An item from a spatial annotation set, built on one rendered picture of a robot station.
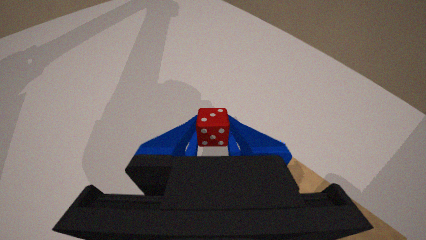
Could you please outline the red die with white pips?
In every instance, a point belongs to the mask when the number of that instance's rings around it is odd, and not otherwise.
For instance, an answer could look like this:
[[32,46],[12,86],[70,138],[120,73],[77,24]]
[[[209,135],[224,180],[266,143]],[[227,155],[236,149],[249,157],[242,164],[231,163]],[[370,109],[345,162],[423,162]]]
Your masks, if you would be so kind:
[[230,123],[226,108],[200,108],[196,121],[200,147],[227,146]]

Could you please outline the tan flat mat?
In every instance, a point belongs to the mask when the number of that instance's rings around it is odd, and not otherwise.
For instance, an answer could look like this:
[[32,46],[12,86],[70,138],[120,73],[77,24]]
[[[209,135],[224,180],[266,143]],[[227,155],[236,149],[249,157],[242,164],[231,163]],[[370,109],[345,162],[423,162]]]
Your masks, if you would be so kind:
[[[292,157],[287,167],[294,176],[293,178],[295,179],[298,187],[300,187],[299,193],[321,192],[330,185],[328,181],[313,172],[294,157]],[[401,233],[396,231],[352,198],[350,199],[374,228],[338,240],[407,240],[407,238]]]

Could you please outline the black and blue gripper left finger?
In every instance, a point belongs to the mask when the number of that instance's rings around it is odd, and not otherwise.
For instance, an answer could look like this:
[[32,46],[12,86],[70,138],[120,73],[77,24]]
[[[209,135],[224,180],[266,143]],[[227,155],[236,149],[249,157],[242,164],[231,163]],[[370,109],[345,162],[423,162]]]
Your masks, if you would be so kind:
[[141,144],[134,156],[138,154],[197,156],[196,121],[197,115],[186,123]]

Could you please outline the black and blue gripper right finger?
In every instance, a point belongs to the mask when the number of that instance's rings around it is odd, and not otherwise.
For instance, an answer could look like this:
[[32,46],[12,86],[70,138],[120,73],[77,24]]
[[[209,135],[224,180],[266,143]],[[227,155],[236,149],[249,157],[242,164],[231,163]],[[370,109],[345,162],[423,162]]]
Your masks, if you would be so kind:
[[289,164],[292,154],[284,143],[240,123],[230,115],[228,119],[230,123],[227,145],[229,156],[278,155],[283,158],[286,165]]

